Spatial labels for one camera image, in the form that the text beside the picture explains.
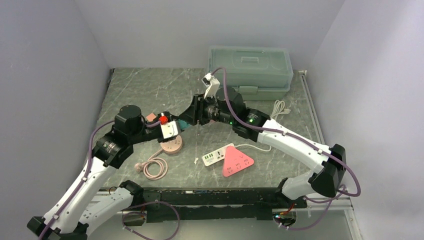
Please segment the pink triangular socket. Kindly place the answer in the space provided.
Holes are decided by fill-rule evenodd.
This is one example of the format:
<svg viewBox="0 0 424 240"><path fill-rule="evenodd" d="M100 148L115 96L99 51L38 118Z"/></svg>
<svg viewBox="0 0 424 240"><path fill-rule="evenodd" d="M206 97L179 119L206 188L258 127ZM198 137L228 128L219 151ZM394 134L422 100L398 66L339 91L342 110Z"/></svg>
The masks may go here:
<svg viewBox="0 0 424 240"><path fill-rule="evenodd" d="M244 154L234 146L228 146L225 150L222 175L224 177L230 177L246 168L253 166L255 161Z"/></svg>

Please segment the teal charger cube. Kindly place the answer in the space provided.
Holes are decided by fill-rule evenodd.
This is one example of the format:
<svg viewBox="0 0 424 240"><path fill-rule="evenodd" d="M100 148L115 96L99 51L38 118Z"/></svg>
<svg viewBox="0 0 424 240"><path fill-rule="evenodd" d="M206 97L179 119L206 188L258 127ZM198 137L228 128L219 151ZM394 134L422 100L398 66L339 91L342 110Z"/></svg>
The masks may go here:
<svg viewBox="0 0 424 240"><path fill-rule="evenodd" d="M187 128L189 128L191 126L189 123L187 123L186 121L181 120L181 119L178 119L177 123L179 125L181 132L184 132Z"/></svg>

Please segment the orange charger cube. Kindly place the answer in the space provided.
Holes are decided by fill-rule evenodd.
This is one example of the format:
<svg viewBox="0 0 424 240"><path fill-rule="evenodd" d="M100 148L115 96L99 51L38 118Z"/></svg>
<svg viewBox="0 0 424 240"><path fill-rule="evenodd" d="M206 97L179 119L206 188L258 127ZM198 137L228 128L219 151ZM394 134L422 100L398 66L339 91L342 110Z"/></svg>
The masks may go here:
<svg viewBox="0 0 424 240"><path fill-rule="evenodd" d="M147 115L146 117L145 117L145 119L148 121L148 122L153 122L155 119L156 119L156 115L154 114L154 113L150 113L149 115Z"/></svg>

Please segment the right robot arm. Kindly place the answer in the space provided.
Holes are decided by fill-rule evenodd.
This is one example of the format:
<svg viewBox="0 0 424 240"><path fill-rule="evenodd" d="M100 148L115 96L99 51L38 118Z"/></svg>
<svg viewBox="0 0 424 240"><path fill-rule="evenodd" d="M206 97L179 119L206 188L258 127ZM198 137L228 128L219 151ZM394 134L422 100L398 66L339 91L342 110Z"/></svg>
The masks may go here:
<svg viewBox="0 0 424 240"><path fill-rule="evenodd" d="M233 89L219 89L215 97L193 96L189 107L178 118L189 125L205 125L210 121L229 124L241 138L268 145L297 159L309 172L284 178L275 194L276 203L289 207L296 199L318 193L327 198L340 194L346 171L345 150L340 145L329 147L287 129L268 114L247 107L242 96Z"/></svg>

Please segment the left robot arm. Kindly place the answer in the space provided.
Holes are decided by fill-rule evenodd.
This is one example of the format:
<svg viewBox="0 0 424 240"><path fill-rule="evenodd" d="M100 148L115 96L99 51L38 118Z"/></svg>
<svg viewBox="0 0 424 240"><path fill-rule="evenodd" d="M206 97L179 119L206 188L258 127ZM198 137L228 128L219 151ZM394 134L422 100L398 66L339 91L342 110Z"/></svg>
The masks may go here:
<svg viewBox="0 0 424 240"><path fill-rule="evenodd" d="M118 211L159 205L160 200L145 197L144 189L131 180L98 203L92 200L134 152L135 144L175 139L180 133L177 119L165 111L154 122L146 122L138 106L123 106L111 121L111 130L89 142L86 164L69 189L48 212L32 217L27 228L40 240L86 240Z"/></svg>

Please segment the white power strip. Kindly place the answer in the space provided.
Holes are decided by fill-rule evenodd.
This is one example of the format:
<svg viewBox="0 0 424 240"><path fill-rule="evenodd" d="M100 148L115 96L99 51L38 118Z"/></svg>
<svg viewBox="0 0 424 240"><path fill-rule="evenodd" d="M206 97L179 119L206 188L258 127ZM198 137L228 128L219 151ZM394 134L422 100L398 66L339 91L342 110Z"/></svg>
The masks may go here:
<svg viewBox="0 0 424 240"><path fill-rule="evenodd" d="M219 161L222 161L225 158L226 150L228 147L235 147L233 143L222 146L212 152L209 152L202 156L203 164L208 167Z"/></svg>

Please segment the round pink socket hub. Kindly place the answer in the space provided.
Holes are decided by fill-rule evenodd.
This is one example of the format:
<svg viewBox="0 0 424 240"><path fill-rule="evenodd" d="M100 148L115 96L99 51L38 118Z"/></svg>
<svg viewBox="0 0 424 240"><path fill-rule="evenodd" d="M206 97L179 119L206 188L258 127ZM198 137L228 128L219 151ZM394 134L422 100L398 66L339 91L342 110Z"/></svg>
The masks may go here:
<svg viewBox="0 0 424 240"><path fill-rule="evenodd" d="M177 135L173 140L161 142L160 146L166 154L173 155L183 148L183 139L180 135Z"/></svg>

